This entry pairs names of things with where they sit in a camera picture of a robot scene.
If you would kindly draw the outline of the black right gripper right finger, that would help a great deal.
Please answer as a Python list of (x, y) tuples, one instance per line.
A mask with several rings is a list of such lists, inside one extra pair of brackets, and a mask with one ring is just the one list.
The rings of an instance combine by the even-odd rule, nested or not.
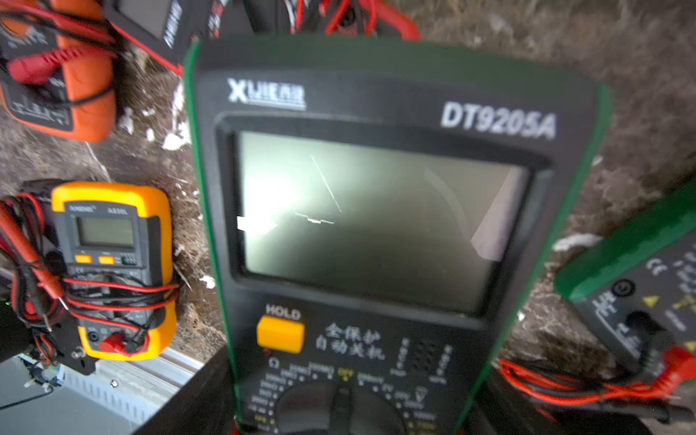
[(649, 434), (638, 418), (590, 411), (538, 408), (499, 374), (478, 390), (467, 417), (467, 433), (478, 434)]

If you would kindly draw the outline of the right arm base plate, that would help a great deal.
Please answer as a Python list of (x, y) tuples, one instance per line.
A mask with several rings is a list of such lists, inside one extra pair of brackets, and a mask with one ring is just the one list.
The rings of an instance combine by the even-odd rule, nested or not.
[(97, 359), (86, 354), (75, 320), (68, 315), (52, 326), (52, 331), (29, 328), (9, 304), (1, 304), (1, 362), (26, 353), (44, 365), (62, 365), (90, 375)]

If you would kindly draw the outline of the red Aneng large multimeter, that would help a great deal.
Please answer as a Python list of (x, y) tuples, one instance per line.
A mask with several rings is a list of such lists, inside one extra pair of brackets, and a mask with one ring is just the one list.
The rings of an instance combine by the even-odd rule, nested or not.
[(178, 76), (190, 46), (230, 34), (341, 34), (418, 41), (411, 19), (384, 1), (104, 1), (115, 31)]

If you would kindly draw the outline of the large green XLUE multimeter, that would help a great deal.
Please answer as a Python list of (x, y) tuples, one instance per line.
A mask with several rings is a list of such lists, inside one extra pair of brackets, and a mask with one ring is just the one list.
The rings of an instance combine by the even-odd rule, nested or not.
[(184, 85), (242, 434), (459, 434), (610, 126), (582, 72), (228, 36)]

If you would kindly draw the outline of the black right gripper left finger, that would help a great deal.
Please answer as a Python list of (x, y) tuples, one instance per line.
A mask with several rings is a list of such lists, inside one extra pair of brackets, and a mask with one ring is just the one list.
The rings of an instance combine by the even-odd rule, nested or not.
[(232, 434), (234, 393), (228, 349), (222, 347), (135, 435)]

